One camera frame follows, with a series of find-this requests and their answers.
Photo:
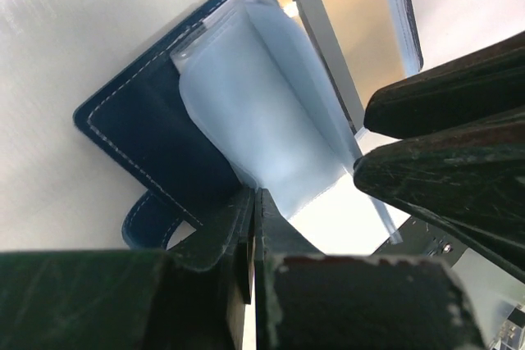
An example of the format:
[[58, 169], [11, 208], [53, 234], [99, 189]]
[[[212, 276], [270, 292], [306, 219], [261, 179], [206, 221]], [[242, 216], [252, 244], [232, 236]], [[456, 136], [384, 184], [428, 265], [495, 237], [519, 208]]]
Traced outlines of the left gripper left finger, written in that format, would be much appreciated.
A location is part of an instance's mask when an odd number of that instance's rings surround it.
[[241, 189], [170, 250], [3, 253], [2, 348], [241, 348], [253, 209]]

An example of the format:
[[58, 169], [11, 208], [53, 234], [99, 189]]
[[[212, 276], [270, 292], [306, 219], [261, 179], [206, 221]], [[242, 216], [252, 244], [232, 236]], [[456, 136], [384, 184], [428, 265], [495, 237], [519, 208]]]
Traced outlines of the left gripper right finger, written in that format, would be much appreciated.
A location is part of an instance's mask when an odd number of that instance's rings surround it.
[[483, 348], [468, 295], [443, 261], [320, 253], [265, 189], [254, 219], [258, 348]]

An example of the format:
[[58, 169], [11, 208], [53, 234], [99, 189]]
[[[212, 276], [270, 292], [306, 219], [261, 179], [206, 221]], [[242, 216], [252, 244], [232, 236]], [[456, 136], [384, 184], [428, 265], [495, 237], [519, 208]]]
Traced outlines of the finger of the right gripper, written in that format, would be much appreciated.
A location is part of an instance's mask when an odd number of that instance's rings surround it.
[[377, 90], [364, 127], [407, 139], [524, 105], [524, 33]]
[[524, 112], [401, 140], [357, 160], [362, 192], [524, 278]]

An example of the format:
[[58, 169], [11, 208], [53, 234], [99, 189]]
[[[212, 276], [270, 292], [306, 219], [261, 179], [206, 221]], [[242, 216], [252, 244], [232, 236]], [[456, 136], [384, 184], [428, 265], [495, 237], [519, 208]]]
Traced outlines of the gold striped card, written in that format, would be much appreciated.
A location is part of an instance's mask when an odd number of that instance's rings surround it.
[[355, 130], [380, 88], [406, 74], [388, 0], [279, 0], [311, 35]]

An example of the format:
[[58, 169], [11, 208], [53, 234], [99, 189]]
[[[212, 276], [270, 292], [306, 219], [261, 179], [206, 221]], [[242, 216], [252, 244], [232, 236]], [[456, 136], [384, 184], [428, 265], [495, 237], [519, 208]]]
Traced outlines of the blue leather card holder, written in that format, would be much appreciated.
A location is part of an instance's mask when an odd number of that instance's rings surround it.
[[207, 0], [75, 110], [75, 126], [146, 189], [122, 237], [168, 248], [242, 188], [291, 218], [353, 171], [359, 116], [278, 0]]

